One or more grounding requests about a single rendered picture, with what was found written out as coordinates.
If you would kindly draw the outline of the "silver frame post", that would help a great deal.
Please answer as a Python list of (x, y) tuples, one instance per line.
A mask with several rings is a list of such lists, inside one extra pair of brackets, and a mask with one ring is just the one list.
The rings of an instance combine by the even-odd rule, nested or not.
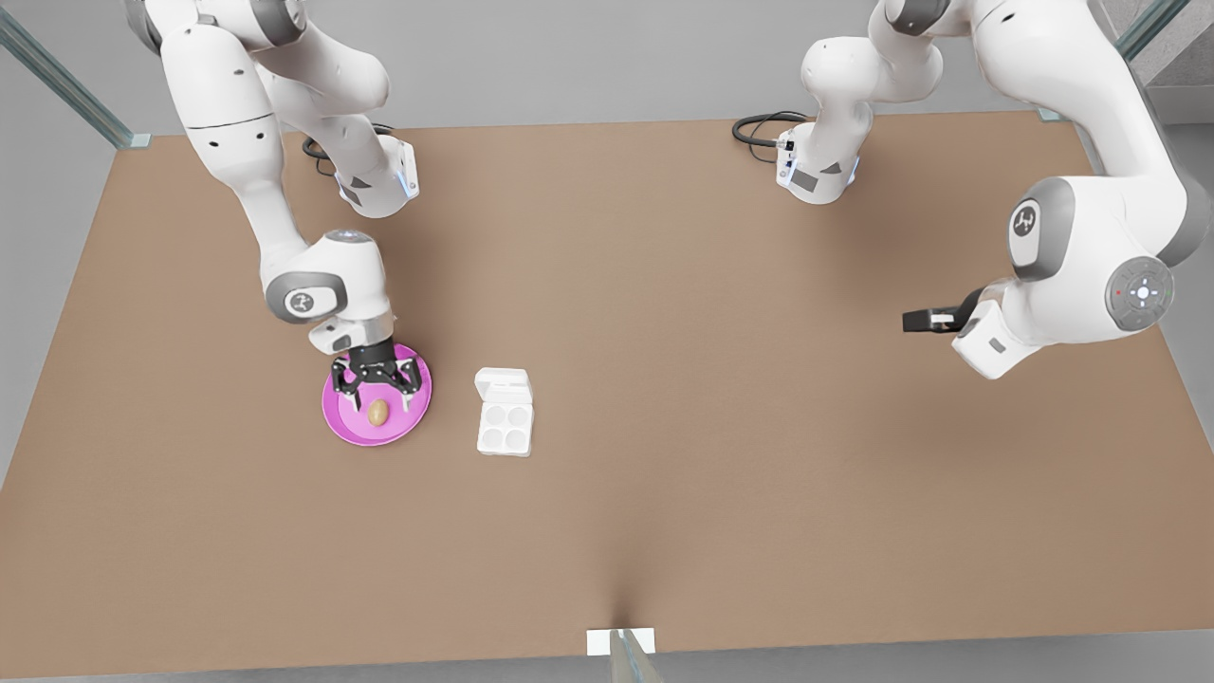
[[(1150, 25), (1156, 2), (1185, 5)], [(1214, 0), (1087, 0), (1104, 34), (1127, 53), (1165, 125), (1214, 121)]]
[(117, 114), (83, 86), (83, 82), (79, 82), (42, 42), (27, 32), (25, 25), (21, 25), (7, 8), (0, 8), (0, 47), (5, 49), (18, 64), (24, 66), (25, 70), (36, 76), (104, 141), (117, 147), (117, 150), (146, 150), (149, 147), (151, 133), (134, 133), (134, 130), (127, 129)]
[(665, 683), (649, 655), (654, 628), (588, 630), (588, 656), (609, 658), (609, 683)]

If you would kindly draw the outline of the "white egg box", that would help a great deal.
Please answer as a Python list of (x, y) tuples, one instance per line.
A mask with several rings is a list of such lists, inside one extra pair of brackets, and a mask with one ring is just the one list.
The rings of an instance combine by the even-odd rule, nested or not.
[(486, 402), (480, 414), (477, 451), (529, 457), (533, 423), (531, 403)]

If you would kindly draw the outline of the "white egg box lid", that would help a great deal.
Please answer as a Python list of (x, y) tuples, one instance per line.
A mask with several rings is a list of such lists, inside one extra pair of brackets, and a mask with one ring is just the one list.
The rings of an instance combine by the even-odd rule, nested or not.
[(528, 372), (517, 368), (482, 368), (473, 376), (473, 388), (486, 403), (532, 405), (533, 393)]

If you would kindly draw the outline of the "magenta round plate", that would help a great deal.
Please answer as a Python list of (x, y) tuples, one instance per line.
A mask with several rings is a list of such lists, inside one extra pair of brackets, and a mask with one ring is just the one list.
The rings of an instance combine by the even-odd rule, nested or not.
[[(395, 338), (386, 338), (386, 341), (395, 341)], [(408, 349), (413, 354), (416, 354), (412, 347), (404, 345), (398, 345), (397, 349), (399, 353)], [(429, 364), (420, 355), (416, 355), (416, 358), (419, 359), (422, 388), (414, 394), (408, 412), (403, 410), (402, 403), (399, 403), (402, 398), (399, 392), (388, 385), (361, 385), (361, 412), (357, 412), (350, 397), (333, 389), (329, 377), (324, 385), (324, 389), (322, 389), (322, 416), (324, 416), (330, 431), (339, 438), (342, 438), (342, 440), (348, 442), (348, 444), (359, 446), (390, 444), (390, 442), (396, 442), (399, 437), (412, 432), (421, 422), (426, 411), (429, 411), (432, 389)], [(376, 428), (367, 422), (367, 408), (374, 399), (379, 398), (386, 399), (388, 403), (390, 415), (387, 422), (382, 427)]]

